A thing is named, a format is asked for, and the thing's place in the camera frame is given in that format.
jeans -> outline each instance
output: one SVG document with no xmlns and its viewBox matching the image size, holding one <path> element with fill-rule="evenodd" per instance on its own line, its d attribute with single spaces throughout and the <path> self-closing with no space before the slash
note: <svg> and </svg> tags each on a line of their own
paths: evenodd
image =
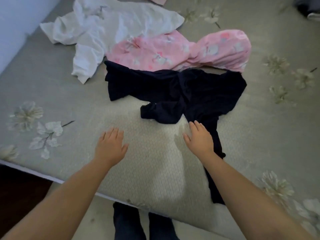
<svg viewBox="0 0 320 240">
<path fill-rule="evenodd" d="M 118 202 L 113 204 L 114 240 L 146 240 L 138 209 Z M 150 240 L 179 240 L 172 220 L 149 213 Z"/>
</svg>

finger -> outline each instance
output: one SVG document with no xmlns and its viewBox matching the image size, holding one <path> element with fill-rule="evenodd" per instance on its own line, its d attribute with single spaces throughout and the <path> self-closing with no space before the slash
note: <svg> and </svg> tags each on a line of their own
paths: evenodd
<svg viewBox="0 0 320 240">
<path fill-rule="evenodd" d="M 102 135 L 99 137 L 99 141 L 103 141 L 104 140 L 104 137 L 106 135 L 106 132 L 102 132 Z"/>
<path fill-rule="evenodd" d="M 110 135 L 110 139 L 116 139 L 118 135 L 118 131 L 119 131 L 119 128 L 114 128 Z"/>
<path fill-rule="evenodd" d="M 193 122 L 190 121 L 189 126 L 190 126 L 192 134 L 198 131 L 197 127 L 195 126 L 195 124 Z"/>
<path fill-rule="evenodd" d="M 121 152 L 122 152 L 122 155 L 125 156 L 125 154 L 127 153 L 127 150 L 129 148 L 129 144 L 124 144 L 122 149 L 121 149 Z"/>
<path fill-rule="evenodd" d="M 195 121 L 194 121 L 194 125 L 196 126 L 196 128 L 197 128 L 198 131 L 202 130 L 202 127 L 201 127 L 201 125 L 199 124 L 198 121 L 195 120 Z"/>
<path fill-rule="evenodd" d="M 119 130 L 118 135 L 117 135 L 117 139 L 122 141 L 123 140 L 123 134 L 124 134 L 123 130 Z"/>
<path fill-rule="evenodd" d="M 109 130 L 108 130 L 108 132 L 106 133 L 106 135 L 105 135 L 105 139 L 109 139 L 110 138 L 110 135 L 111 135 L 111 133 L 113 132 L 113 130 L 114 130 L 114 127 L 111 127 Z"/>
<path fill-rule="evenodd" d="M 191 142 L 190 137 L 186 133 L 183 133 L 183 139 L 187 145 Z"/>
<path fill-rule="evenodd" d="M 203 129 L 207 130 L 202 123 L 200 123 L 200 125 L 201 125 L 201 127 L 202 127 Z"/>
</svg>

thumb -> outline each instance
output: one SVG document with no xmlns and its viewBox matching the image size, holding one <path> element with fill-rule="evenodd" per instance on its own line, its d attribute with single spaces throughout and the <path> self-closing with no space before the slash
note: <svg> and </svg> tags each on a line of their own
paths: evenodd
<svg viewBox="0 0 320 240">
<path fill-rule="evenodd" d="M 186 133 L 183 133 L 183 139 L 184 139 L 186 145 L 189 146 L 191 139 Z"/>
<path fill-rule="evenodd" d="M 122 155 L 125 156 L 125 154 L 127 153 L 127 150 L 129 148 L 129 144 L 124 144 L 122 149 L 121 149 L 121 152 L 122 152 Z"/>
</svg>

person's left hand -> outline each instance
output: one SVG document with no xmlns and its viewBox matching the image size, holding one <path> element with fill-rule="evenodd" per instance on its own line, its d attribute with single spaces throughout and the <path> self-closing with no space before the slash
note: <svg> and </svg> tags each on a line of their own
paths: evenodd
<svg viewBox="0 0 320 240">
<path fill-rule="evenodd" d="M 94 160 L 106 163 L 110 168 L 118 164 L 129 147 L 129 144 L 122 146 L 123 137 L 124 132 L 119 128 L 112 127 L 108 132 L 103 132 L 96 146 Z"/>
</svg>

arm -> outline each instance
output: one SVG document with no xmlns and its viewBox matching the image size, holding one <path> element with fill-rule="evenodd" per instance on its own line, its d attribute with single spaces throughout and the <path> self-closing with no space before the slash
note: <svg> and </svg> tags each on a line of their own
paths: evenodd
<svg viewBox="0 0 320 240">
<path fill-rule="evenodd" d="M 123 135 L 118 128 L 104 132 L 94 159 L 40 202 L 3 240 L 70 240 L 101 181 L 124 158 L 129 145 L 122 146 Z"/>
<path fill-rule="evenodd" d="M 214 180 L 228 210 L 248 240 L 313 239 L 269 196 L 214 153 L 214 143 L 204 125 L 190 122 L 192 137 L 183 135 Z"/>
</svg>

